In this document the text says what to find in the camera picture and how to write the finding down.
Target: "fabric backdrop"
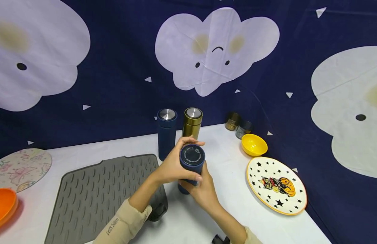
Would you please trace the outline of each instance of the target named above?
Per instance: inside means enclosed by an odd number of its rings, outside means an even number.
[[[0,0],[0,158],[190,106],[252,121],[332,243],[377,243],[377,0]]]

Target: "hand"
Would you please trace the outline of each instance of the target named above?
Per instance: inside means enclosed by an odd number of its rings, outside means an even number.
[[[214,182],[212,180],[209,171],[207,170],[206,161],[202,167],[202,182],[197,186],[190,183],[179,180],[179,185],[186,189],[195,201],[203,208],[204,211],[209,213],[210,210],[214,210],[217,206],[220,206],[217,193],[215,192]]]
[[[196,180],[199,182],[202,181],[200,174],[186,170],[180,164],[180,150],[186,143],[196,144],[198,146],[203,146],[205,144],[204,142],[198,141],[192,137],[180,138],[160,167],[153,172],[154,177],[158,180],[158,183],[164,184],[179,179]]]

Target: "navy blue backdrop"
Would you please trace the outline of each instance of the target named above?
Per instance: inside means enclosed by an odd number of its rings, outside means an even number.
[[[203,126],[224,123],[227,111],[237,111],[254,121],[255,133],[269,145],[268,156],[298,168],[308,193],[307,211],[332,243],[377,243],[377,178],[337,163],[332,136],[311,118],[316,67],[340,51],[377,45],[377,0],[63,2],[88,26],[90,51],[71,89],[44,96],[26,111],[0,108],[0,158],[25,147],[50,149],[153,134],[154,116],[166,107],[178,114],[189,106],[201,108]],[[155,56],[160,26],[178,13],[203,21],[225,6],[242,20],[271,18],[280,29],[278,45],[206,97],[178,89]],[[327,10],[318,19],[315,10],[322,7]],[[147,77],[152,82],[144,81]],[[91,108],[83,110],[84,104]],[[368,206],[366,199],[375,205]]]

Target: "wrist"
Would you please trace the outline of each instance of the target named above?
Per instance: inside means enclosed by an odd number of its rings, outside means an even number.
[[[209,209],[206,210],[206,212],[212,217],[214,218],[215,216],[217,216],[218,214],[222,213],[225,209],[221,206],[220,203],[216,203],[212,206],[210,206]]]
[[[156,170],[155,172],[151,173],[148,178],[146,179],[149,183],[152,185],[156,185],[157,188],[162,185],[162,180],[161,177],[158,174],[158,171]]]

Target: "gold jar lid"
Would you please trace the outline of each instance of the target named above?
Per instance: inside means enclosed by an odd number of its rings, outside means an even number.
[[[198,108],[188,108],[184,111],[184,122],[190,125],[198,125],[202,123],[203,113]]]

